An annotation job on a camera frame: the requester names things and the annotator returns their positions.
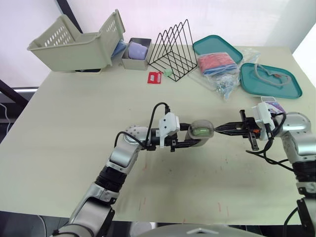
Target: red sticker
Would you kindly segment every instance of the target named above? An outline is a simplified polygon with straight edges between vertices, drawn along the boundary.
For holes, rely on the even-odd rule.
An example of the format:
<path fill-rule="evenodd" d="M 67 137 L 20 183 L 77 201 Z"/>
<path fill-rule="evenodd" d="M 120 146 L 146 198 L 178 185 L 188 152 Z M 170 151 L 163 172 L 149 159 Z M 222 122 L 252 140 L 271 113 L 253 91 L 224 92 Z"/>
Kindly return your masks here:
<path fill-rule="evenodd" d="M 162 72 L 149 72 L 147 83 L 150 84 L 160 84 L 161 83 Z"/>

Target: white cable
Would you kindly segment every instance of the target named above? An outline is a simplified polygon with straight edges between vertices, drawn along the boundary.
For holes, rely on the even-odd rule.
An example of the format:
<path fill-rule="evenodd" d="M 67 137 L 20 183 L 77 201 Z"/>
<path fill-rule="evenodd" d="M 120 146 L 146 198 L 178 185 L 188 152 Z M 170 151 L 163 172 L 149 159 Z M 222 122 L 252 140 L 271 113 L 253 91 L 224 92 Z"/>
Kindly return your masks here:
<path fill-rule="evenodd" d="M 257 67 L 258 67 L 258 66 L 259 66 L 263 71 L 265 71 L 269 76 L 274 75 L 274 74 L 278 74 L 278 75 L 280 75 L 280 76 L 286 77 L 286 78 L 287 78 L 286 82 L 284 82 L 284 83 L 274 83 L 274 82 L 269 81 L 269 80 L 267 80 L 267 79 L 265 79 L 265 78 L 262 78 L 262 77 L 259 76 L 259 74 L 258 74 L 258 71 L 257 71 Z M 264 67 L 262 67 L 260 64 L 257 64 L 257 63 L 255 64 L 255 70 L 254 70 L 254 71 L 255 71 L 255 75 L 256 75 L 257 78 L 259 78 L 260 80 L 263 80 L 264 82 L 269 83 L 269 84 L 271 84 L 271 85 L 280 86 L 280 85 L 289 84 L 289 83 L 291 82 L 291 77 L 290 77 L 290 76 L 285 75 L 285 74 L 280 74 L 280 73 L 270 73 L 267 69 L 265 69 Z"/>
<path fill-rule="evenodd" d="M 8 127 L 6 127 L 6 133 L 8 134 L 8 131 L 9 131 L 9 127 L 10 127 L 11 122 L 10 122 L 10 119 L 8 118 L 7 113 L 6 113 L 6 110 L 7 110 L 7 109 L 6 109 L 6 106 L 3 105 L 2 103 L 0 103 L 0 105 L 1 105 L 2 107 L 4 107 L 4 115 L 5 115 L 6 120 L 8 120 L 8 122 L 9 122 Z"/>
<path fill-rule="evenodd" d="M 46 237 L 46 236 L 47 236 L 47 231 L 46 231 L 46 224 L 45 224 L 45 221 L 44 221 L 44 219 L 43 219 L 40 215 L 37 215 L 37 216 L 40 218 L 41 222 L 43 223 L 44 236 Z"/>

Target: transparent plastic bag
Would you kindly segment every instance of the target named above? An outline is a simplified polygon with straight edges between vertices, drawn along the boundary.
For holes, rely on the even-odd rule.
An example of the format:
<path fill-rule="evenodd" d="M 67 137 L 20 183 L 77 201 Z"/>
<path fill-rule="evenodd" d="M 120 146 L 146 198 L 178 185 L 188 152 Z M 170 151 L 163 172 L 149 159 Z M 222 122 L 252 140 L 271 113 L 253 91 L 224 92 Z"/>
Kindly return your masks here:
<path fill-rule="evenodd" d="M 217 91 L 222 96 L 222 98 L 227 101 L 233 90 L 240 85 L 239 71 L 242 64 L 256 63 L 257 59 L 260 56 L 260 52 L 252 48 L 241 48 L 239 49 L 239 51 L 243 55 L 243 60 L 238 64 L 236 70 L 218 73 L 215 75 L 195 74 L 191 78 L 204 87 L 208 88 L 209 90 Z"/>
<path fill-rule="evenodd" d="M 197 63 L 201 73 L 205 76 L 235 73 L 238 71 L 238 65 L 226 52 L 199 55 Z"/>

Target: red item in bag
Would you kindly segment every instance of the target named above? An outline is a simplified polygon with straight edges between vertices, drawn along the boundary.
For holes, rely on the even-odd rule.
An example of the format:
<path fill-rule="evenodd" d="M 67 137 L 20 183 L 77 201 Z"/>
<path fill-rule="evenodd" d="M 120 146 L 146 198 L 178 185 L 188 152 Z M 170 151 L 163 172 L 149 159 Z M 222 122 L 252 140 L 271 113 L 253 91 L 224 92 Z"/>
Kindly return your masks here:
<path fill-rule="evenodd" d="M 227 53 L 212 53 L 198 58 L 197 61 L 202 73 L 208 69 L 235 63 Z"/>

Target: tray lid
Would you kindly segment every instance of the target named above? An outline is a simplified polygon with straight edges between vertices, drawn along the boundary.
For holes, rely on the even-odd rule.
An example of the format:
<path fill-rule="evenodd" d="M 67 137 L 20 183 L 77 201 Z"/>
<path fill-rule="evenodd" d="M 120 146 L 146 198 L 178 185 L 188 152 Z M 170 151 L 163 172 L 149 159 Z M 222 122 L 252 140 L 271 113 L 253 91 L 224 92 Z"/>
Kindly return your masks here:
<path fill-rule="evenodd" d="M 273 75 L 268 75 L 265 70 L 257 67 L 257 72 L 260 77 L 273 83 L 283 83 L 287 78 L 290 82 L 285 85 L 274 85 L 259 79 L 255 75 L 255 64 L 245 63 L 240 68 L 240 83 L 242 88 L 250 94 L 274 96 L 287 99 L 297 99 L 302 96 L 303 92 L 295 78 L 295 76 L 288 70 L 282 68 L 275 68 L 271 66 L 261 65 L 264 69 L 268 70 L 270 74 L 281 75 L 280 78 Z"/>
<path fill-rule="evenodd" d="M 207 53 L 227 52 L 235 63 L 240 63 L 242 53 L 235 49 L 231 44 L 217 35 L 210 35 L 196 41 L 193 44 L 193 49 L 198 55 Z"/>

